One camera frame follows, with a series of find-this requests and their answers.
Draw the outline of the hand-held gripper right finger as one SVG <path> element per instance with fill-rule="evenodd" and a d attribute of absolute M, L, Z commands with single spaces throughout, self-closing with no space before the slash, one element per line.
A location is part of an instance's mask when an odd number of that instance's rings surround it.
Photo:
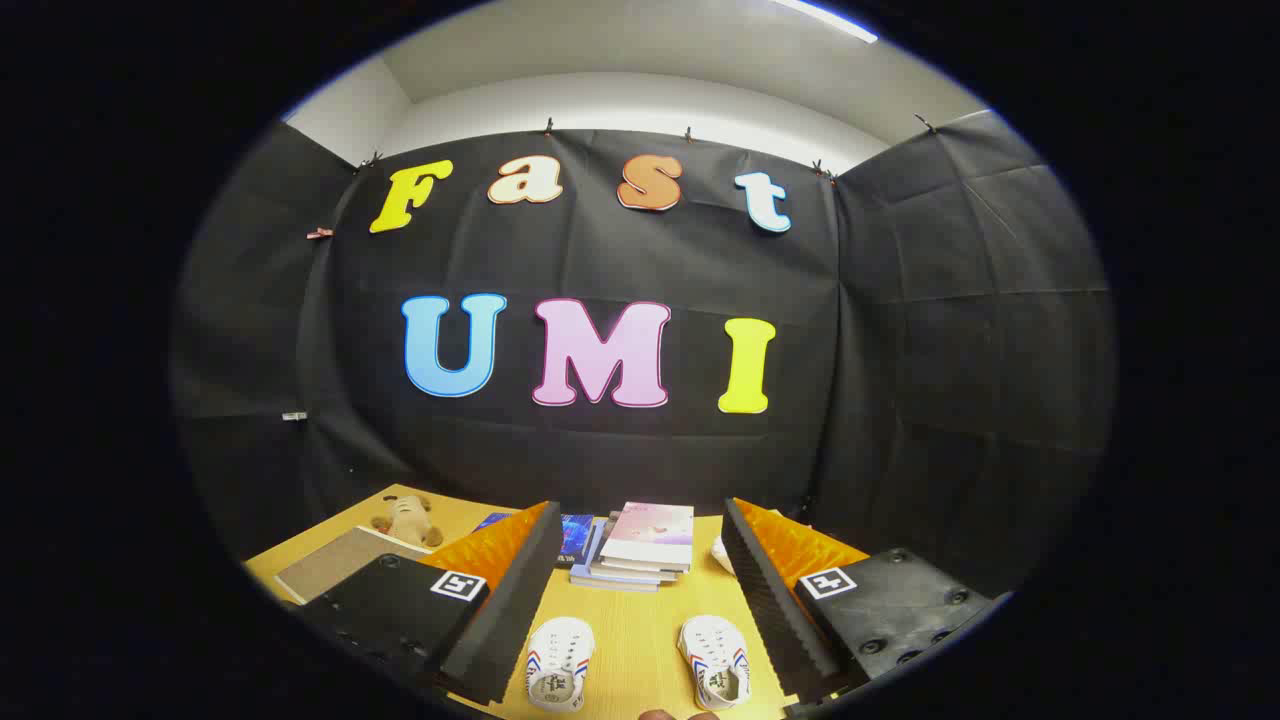
<path fill-rule="evenodd" d="M 1001 605 L 913 550 L 864 553 L 741 498 L 722 538 L 771 666 L 800 707 L 872 694 Z"/>

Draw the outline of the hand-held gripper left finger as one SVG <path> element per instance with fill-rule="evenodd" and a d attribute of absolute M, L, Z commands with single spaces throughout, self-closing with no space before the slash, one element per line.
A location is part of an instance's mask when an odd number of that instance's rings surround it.
<path fill-rule="evenodd" d="M 561 543 L 544 501 L 421 559 L 379 553 L 300 619 L 417 694 L 502 702 Z"/>

